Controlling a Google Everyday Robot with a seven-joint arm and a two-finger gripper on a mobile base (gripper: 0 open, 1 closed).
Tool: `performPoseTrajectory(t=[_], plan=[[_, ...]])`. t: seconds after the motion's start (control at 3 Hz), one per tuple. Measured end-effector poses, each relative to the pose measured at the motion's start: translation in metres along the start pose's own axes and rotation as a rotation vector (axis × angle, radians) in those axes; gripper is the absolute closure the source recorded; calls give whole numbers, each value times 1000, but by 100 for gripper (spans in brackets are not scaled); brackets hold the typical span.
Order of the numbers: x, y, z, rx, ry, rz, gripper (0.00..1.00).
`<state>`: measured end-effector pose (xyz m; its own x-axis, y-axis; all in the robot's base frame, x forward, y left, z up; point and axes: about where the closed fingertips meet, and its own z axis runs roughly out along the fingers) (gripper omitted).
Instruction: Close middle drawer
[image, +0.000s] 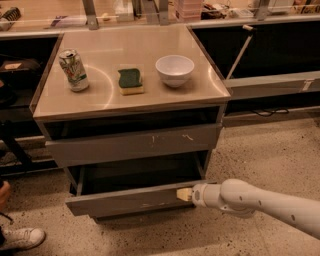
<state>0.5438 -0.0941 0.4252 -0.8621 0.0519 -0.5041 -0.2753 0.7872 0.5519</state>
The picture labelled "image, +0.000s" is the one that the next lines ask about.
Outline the person hand at left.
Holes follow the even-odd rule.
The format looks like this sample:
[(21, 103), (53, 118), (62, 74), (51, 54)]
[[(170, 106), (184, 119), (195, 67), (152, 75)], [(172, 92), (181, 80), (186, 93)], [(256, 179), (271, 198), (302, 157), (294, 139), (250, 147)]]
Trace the person hand at left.
[(3, 182), (3, 186), (0, 188), (0, 211), (3, 210), (7, 204), (10, 196), (11, 186), (7, 181)]

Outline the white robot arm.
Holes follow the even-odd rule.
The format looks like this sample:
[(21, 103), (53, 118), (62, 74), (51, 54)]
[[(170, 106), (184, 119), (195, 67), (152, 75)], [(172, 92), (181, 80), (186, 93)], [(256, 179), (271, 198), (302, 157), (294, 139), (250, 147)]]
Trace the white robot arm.
[(260, 211), (320, 239), (320, 202), (263, 190), (239, 179), (180, 188), (178, 199), (248, 218)]

